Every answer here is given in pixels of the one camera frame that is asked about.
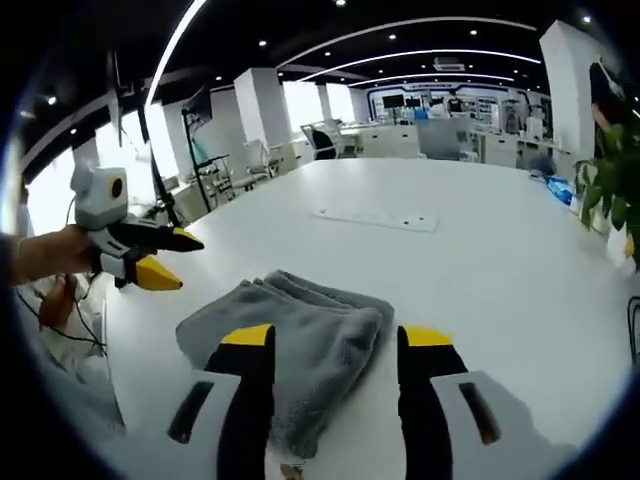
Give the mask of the person's left hand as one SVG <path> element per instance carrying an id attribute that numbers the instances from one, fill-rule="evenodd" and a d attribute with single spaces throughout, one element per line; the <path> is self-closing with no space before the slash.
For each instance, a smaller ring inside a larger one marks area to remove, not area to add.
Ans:
<path id="1" fill-rule="evenodd" d="M 62 328 L 75 305 L 75 274 L 91 270 L 88 233 L 76 225 L 19 241 L 14 277 L 18 284 L 53 277 L 38 310 L 41 325 Z"/>

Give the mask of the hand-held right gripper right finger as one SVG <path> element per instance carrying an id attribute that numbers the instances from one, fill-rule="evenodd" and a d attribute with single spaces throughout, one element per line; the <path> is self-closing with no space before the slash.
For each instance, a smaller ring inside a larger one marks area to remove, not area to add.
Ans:
<path id="1" fill-rule="evenodd" d="M 543 479 L 555 447 L 529 408 L 483 371 L 470 371 L 450 336 L 397 330 L 398 415 L 409 479 Z"/>

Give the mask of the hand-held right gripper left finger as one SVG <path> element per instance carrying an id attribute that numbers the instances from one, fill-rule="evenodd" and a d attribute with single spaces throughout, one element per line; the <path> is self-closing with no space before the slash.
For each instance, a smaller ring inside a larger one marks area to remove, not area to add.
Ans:
<path id="1" fill-rule="evenodd" d="M 168 436 L 188 444 L 205 402 L 216 398 L 220 421 L 212 429 L 214 479 L 265 477 L 274 415 L 275 339 L 271 324 L 240 328 L 223 337 L 204 368 L 214 378 L 191 387 L 169 424 Z"/>

